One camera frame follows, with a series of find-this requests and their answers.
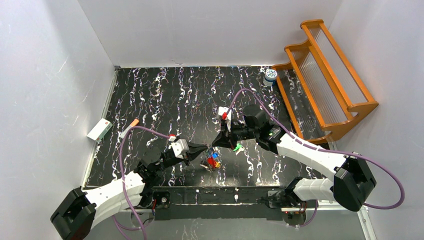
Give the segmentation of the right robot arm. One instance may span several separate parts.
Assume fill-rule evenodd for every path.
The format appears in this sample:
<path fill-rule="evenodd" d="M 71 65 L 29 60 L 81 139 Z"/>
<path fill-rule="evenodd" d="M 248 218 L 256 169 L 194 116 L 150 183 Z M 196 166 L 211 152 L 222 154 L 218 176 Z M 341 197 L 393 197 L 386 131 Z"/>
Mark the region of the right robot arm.
<path fill-rule="evenodd" d="M 359 211 L 377 182 L 363 159 L 311 144 L 281 126 L 272 124 L 258 105 L 244 108 L 244 122 L 231 118 L 227 107 L 219 107 L 220 131 L 213 147 L 235 150 L 237 143 L 254 139 L 264 150 L 294 159 L 324 175 L 322 179 L 296 177 L 283 191 L 264 198 L 273 205 L 297 206 L 311 200 L 335 201 L 352 212 Z"/>

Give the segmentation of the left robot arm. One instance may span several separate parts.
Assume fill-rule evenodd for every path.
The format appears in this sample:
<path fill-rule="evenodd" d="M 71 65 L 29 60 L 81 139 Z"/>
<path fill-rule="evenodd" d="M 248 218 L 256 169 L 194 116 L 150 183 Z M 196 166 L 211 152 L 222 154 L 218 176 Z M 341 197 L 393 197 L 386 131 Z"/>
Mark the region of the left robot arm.
<path fill-rule="evenodd" d="M 145 204 L 152 198 L 153 187 L 158 185 L 160 172 L 181 162 L 189 164 L 202 152 L 206 144 L 179 139 L 148 165 L 140 161 L 124 178 L 89 190 L 72 189 L 50 217 L 63 240 L 82 240 L 91 229 L 121 210 Z"/>

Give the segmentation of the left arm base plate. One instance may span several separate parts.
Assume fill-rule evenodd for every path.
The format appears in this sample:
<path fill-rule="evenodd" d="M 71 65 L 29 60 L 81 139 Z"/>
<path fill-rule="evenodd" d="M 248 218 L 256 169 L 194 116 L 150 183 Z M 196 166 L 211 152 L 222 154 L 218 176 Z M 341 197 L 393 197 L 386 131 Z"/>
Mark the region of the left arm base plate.
<path fill-rule="evenodd" d="M 153 191 L 142 195 L 139 206 L 147 209 L 168 209 L 170 207 L 171 194 L 169 191 Z"/>

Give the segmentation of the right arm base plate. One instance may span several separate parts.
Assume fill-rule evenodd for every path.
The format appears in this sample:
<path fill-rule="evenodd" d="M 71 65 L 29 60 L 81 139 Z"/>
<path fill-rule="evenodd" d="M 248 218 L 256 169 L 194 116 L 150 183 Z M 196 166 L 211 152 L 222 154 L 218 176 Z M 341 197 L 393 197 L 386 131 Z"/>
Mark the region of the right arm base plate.
<path fill-rule="evenodd" d="M 300 200 L 294 194 L 286 194 L 284 190 L 269 190 L 265 196 L 257 200 L 258 203 L 265 204 L 271 209 L 289 208 L 295 212 L 305 212 L 317 206 L 315 200 Z"/>

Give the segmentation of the keyring with coloured tags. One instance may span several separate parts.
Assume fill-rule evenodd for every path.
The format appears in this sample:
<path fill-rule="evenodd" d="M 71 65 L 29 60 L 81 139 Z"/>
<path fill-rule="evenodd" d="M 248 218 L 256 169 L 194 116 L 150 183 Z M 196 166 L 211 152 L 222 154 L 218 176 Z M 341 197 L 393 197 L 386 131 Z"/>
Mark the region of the keyring with coloured tags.
<path fill-rule="evenodd" d="M 221 163 L 218 159 L 218 153 L 213 146 L 208 145 L 204 152 L 205 158 L 200 162 L 200 166 L 208 171 L 214 171 L 221 167 Z"/>

